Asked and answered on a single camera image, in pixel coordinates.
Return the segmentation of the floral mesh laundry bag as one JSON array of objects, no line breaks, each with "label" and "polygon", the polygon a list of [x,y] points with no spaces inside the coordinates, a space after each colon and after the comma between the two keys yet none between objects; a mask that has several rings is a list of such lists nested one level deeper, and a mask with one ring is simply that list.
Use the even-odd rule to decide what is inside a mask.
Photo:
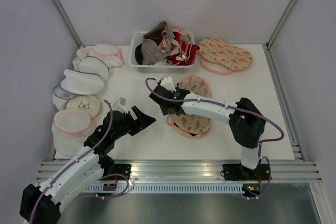
[{"label": "floral mesh laundry bag", "polygon": [[[208,82],[198,76],[189,76],[179,82],[178,87],[183,90],[194,93],[196,96],[212,98],[212,91]],[[175,115],[169,114],[166,123],[175,128],[180,134],[197,138],[206,135],[212,126],[212,119],[205,117],[205,112],[197,102],[188,102],[186,114]]]}]

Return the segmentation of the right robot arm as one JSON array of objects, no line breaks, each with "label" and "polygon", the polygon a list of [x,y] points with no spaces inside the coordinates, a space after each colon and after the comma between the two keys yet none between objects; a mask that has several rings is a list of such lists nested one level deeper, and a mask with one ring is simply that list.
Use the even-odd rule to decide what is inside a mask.
[{"label": "right robot arm", "polygon": [[163,115],[198,115],[228,125],[241,147],[241,176],[252,179],[258,174],[258,144],[266,121],[249,99],[218,101],[180,88],[171,91],[160,84],[151,90],[149,97],[160,106]]}]

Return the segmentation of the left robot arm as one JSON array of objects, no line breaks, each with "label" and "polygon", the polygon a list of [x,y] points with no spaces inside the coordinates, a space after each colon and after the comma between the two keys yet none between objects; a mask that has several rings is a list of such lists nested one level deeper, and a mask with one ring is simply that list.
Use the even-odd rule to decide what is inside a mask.
[{"label": "left robot arm", "polygon": [[57,223],[86,187],[114,176],[114,160],[108,153],[115,142],[140,133],[155,121],[136,106],[130,112],[111,109],[71,160],[43,183],[24,189],[19,214],[29,223]]}]

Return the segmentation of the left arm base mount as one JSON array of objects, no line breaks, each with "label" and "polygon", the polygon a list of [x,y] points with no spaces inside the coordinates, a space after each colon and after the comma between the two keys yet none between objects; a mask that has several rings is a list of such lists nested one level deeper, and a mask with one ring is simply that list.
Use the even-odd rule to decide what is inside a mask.
[{"label": "left arm base mount", "polygon": [[130,179],[131,164],[115,164],[113,168],[104,173],[102,180],[125,181]]}]

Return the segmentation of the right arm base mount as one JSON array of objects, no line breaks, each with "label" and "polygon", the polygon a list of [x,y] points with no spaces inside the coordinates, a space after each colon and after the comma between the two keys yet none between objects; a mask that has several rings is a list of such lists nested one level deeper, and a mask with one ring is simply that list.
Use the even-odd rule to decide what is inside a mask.
[{"label": "right arm base mount", "polygon": [[222,175],[226,181],[267,181],[270,170],[267,164],[259,163],[255,169],[242,164],[223,164]]}]

